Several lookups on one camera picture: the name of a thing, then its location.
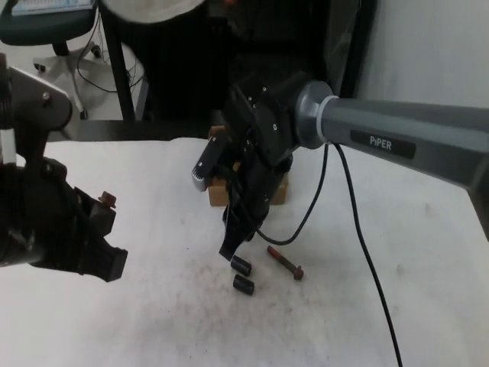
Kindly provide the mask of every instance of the white table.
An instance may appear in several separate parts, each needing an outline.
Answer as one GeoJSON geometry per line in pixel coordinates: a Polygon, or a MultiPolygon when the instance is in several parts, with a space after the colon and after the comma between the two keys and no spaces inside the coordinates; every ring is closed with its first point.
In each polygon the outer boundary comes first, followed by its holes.
{"type": "MultiPolygon", "coordinates": [[[[303,281],[255,238],[238,250],[254,266],[248,297],[232,288],[234,272],[218,254],[222,210],[190,179],[204,146],[189,139],[48,145],[72,185],[117,196],[108,240],[129,251],[128,261],[111,284],[29,265],[0,269],[2,367],[395,365],[336,152],[303,234],[281,249],[303,266],[303,281]]],[[[467,194],[346,154],[405,366],[487,366],[489,245],[467,194]]],[[[321,158],[321,151],[296,153],[289,203],[272,209],[268,235],[285,239],[296,228],[321,158]]]]}

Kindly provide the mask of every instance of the small black cap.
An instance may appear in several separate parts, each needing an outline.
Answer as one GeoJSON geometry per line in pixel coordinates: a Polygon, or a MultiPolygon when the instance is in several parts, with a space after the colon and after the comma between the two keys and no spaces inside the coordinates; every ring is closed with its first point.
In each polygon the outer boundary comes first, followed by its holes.
{"type": "Polygon", "coordinates": [[[238,256],[233,256],[231,267],[242,273],[245,277],[249,277],[251,274],[251,264],[238,256]]]}
{"type": "Polygon", "coordinates": [[[242,277],[240,274],[236,274],[235,281],[233,281],[232,286],[248,296],[251,296],[254,291],[254,283],[249,279],[242,277]]]}

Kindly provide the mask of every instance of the office chair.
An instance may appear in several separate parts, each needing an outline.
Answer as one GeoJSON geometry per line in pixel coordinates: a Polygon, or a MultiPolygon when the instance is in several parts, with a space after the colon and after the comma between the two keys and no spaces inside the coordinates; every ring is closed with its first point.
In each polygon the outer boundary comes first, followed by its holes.
{"type": "Polygon", "coordinates": [[[15,2],[16,0],[8,0],[0,14],[0,41],[11,46],[52,44],[56,56],[35,57],[34,67],[39,73],[46,73],[45,77],[50,80],[56,80],[61,74],[68,76],[71,86],[69,94],[79,110],[80,118],[87,119],[88,112],[82,104],[75,83],[77,66],[81,70],[93,70],[94,67],[107,69],[110,73],[112,70],[109,65],[84,59],[90,52],[95,57],[101,57],[99,46],[95,42],[91,41],[87,47],[72,51],[66,43],[90,32],[96,9],[14,17],[11,9],[15,2]]]}

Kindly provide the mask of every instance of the rusty bolt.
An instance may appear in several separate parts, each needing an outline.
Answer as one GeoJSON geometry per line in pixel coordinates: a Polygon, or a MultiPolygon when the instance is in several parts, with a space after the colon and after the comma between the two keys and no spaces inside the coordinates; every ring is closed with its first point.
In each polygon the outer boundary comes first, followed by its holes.
{"type": "Polygon", "coordinates": [[[104,191],[102,193],[102,196],[99,198],[100,203],[104,204],[105,206],[108,206],[109,208],[115,208],[115,201],[116,197],[114,195],[111,195],[107,191],[104,191]]]}
{"type": "Polygon", "coordinates": [[[296,281],[300,281],[304,276],[304,271],[300,266],[295,266],[289,260],[284,258],[275,248],[268,246],[268,253],[275,258],[279,263],[281,263],[285,268],[287,268],[292,274],[296,281]]]}

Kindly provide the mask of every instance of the gray robot arm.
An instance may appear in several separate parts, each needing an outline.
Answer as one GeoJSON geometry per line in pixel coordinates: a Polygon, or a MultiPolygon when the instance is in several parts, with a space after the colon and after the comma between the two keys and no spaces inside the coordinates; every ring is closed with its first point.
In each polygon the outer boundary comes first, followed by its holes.
{"type": "Polygon", "coordinates": [[[489,239],[489,109],[340,99],[311,82],[295,114],[303,147],[339,143],[466,189],[489,239]]]}

